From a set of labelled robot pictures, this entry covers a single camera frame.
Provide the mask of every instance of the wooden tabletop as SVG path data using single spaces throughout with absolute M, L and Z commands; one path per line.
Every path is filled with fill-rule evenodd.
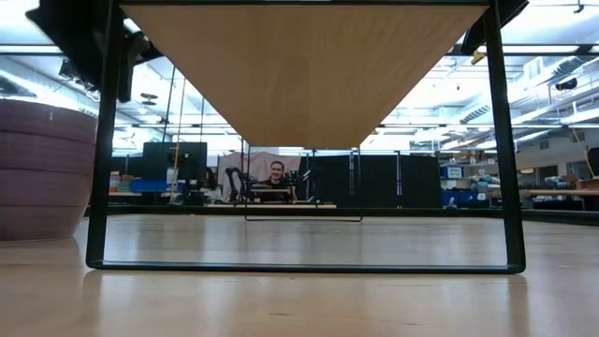
M 255 146 L 359 144 L 485 6 L 122 6 Z

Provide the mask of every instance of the black metal frame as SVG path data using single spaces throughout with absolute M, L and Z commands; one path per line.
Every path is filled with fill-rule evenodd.
M 499 0 L 388 0 L 388 1 L 202 1 L 202 0 L 109 0 L 107 41 L 102 74 L 102 101 L 95 146 L 94 187 L 91 197 L 86 264 L 90 268 L 150 271 L 268 271 L 268 272 L 342 272 L 342 273 L 519 273 L 526 268 L 522 214 L 519 206 L 516 161 L 512 137 L 504 54 L 501 39 Z M 123 46 L 122 5 L 418 5 L 489 6 L 484 21 L 487 40 L 493 117 L 497 130 L 497 151 L 501 189 L 504 196 L 504 229 L 507 263 L 502 266 L 416 266 L 416 265 L 281 265 L 240 263 L 184 263 L 155 261 L 107 261 L 104 259 L 109 196 L 110 156 L 117 97 L 119 65 Z

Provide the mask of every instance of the black partition panel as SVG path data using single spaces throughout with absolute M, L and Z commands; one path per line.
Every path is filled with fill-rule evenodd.
M 312 171 L 318 183 L 313 184 L 313 192 L 319 194 L 323 202 L 332 202 L 339 208 L 357 207 L 355 191 L 350 189 L 350 157 L 348 155 L 316 156 Z
M 592 172 L 595 175 L 599 175 L 599 148 L 590 149 L 587 156 L 589 157 Z
M 403 208 L 441 208 L 441 178 L 436 157 L 400 155 Z
M 539 168 L 539 180 L 541 181 L 541 183 L 544 183 L 545 178 L 555 177 L 557 175 L 558 175 L 558 166 L 557 165 Z
M 397 208 L 397 155 L 363 155 L 360 158 L 360 194 L 364 208 Z
M 149 181 L 164 181 L 167 169 L 173 166 L 177 143 L 147 142 L 143 144 L 145 170 L 141 177 Z M 205 142 L 179 143 L 179 179 L 203 180 L 206 176 L 207 146 Z

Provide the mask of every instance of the wooden floor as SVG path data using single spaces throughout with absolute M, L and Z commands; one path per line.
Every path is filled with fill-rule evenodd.
M 514 276 L 91 271 L 75 239 L 0 243 L 0 336 L 597 336 L 599 227 L 528 223 Z M 501 221 L 110 218 L 107 258 L 504 263 Z

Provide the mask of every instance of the large planter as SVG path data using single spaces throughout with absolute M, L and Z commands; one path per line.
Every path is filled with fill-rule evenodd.
M 87 207 L 95 118 L 0 99 L 0 241 L 63 239 Z

